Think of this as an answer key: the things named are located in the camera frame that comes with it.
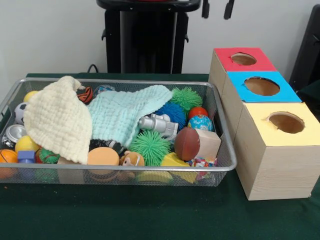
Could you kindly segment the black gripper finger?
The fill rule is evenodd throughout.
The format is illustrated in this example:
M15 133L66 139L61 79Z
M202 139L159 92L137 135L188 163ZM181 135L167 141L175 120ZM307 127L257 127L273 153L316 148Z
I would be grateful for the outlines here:
M229 0L225 6L223 18L229 20L232 16L235 0Z
M209 13L210 13L209 0L203 0L203 1L202 1L201 17L204 18L204 19L208 19Z

